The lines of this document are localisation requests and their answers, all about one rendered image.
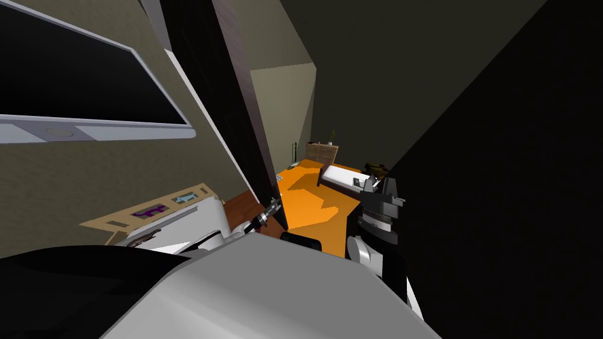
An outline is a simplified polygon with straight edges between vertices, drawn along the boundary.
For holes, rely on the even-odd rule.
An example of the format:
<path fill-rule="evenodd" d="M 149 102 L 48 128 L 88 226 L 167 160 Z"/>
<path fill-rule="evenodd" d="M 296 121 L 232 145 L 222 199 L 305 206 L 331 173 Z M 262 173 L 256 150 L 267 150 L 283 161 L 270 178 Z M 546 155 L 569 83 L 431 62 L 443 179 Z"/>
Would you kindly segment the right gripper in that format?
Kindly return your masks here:
<path fill-rule="evenodd" d="M 375 192 L 377 185 L 378 179 L 373 174 L 364 181 L 363 191 L 360 192 L 363 209 L 385 216 L 398 216 L 399 208 L 406 200 L 398 197 L 396 179 L 384 177 L 382 193 Z"/>

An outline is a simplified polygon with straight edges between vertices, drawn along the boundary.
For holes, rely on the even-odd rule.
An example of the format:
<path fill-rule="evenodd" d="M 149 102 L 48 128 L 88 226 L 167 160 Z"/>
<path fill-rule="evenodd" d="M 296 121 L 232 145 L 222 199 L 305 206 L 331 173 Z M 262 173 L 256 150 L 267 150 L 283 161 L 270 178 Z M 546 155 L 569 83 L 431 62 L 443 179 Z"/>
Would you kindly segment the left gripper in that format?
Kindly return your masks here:
<path fill-rule="evenodd" d="M 268 219 L 282 207 L 281 199 L 271 199 L 270 205 L 256 217 L 258 227 L 267 225 Z"/>

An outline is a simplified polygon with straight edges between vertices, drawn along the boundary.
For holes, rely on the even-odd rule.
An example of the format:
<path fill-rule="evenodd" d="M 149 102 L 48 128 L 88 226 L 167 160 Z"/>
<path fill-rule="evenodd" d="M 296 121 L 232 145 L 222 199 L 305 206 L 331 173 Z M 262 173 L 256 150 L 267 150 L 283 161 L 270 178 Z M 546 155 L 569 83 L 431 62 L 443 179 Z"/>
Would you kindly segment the brown wooden dresser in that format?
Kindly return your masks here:
<path fill-rule="evenodd" d="M 334 163 L 339 149 L 337 145 L 333 145 L 333 138 L 335 136 L 336 131 L 332 130 L 326 144 L 320 142 L 308 142 L 306 144 L 304 159 L 327 165 Z"/>

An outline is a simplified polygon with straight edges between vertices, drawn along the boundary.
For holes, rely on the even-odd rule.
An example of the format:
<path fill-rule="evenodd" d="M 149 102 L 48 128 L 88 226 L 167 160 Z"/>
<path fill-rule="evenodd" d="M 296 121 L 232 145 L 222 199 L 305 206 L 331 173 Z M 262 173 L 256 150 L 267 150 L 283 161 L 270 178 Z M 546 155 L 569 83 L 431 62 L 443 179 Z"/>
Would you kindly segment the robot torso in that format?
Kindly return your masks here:
<path fill-rule="evenodd" d="M 249 234 L 170 271 L 101 339 L 441 339 L 363 265 Z"/>

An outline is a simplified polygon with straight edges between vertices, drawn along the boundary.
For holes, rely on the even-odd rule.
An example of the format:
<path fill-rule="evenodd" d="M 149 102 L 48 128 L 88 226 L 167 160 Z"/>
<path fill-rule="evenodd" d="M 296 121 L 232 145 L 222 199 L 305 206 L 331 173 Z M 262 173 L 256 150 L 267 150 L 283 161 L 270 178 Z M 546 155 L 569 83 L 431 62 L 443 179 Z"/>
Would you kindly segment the beige low shelf table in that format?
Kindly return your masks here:
<path fill-rule="evenodd" d="M 81 225 L 109 232 L 111 235 L 106 244 L 114 245 L 128 238 L 136 231 L 141 230 L 142 227 L 151 225 L 156 221 L 161 221 L 190 205 L 211 197 L 217 198 L 216 194 L 208 186 L 198 184 L 139 205 L 133 205 L 133 207 L 112 214 L 83 222 Z"/>

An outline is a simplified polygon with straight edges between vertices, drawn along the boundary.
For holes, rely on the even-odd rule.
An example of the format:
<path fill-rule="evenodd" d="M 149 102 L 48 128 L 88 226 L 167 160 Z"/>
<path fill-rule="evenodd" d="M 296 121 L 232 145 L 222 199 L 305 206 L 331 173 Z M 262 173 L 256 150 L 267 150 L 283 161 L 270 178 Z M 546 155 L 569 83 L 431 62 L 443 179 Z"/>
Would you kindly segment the dark brown door leaf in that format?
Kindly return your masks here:
<path fill-rule="evenodd" d="M 231 0 L 160 0 L 173 53 L 258 202 L 280 198 Z"/>

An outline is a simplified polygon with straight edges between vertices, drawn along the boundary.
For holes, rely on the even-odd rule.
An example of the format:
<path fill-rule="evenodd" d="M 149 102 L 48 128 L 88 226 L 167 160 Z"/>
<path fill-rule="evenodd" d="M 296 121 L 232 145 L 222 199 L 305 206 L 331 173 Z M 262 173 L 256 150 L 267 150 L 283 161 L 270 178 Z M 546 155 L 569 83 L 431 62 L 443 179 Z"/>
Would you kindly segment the white bed brown frame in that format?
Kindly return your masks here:
<path fill-rule="evenodd" d="M 364 181 L 368 178 L 369 175 L 363 173 L 324 164 L 319 171 L 317 186 L 323 185 L 359 201 Z"/>

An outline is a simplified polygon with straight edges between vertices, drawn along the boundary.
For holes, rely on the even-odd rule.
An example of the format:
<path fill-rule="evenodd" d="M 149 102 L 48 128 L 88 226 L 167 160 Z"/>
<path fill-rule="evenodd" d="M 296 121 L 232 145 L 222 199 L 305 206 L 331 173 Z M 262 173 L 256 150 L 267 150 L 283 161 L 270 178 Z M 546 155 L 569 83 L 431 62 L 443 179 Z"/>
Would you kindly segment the black wall screen grey frame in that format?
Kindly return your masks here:
<path fill-rule="evenodd" d="M 134 49 L 0 0 L 0 144 L 195 135 Z"/>

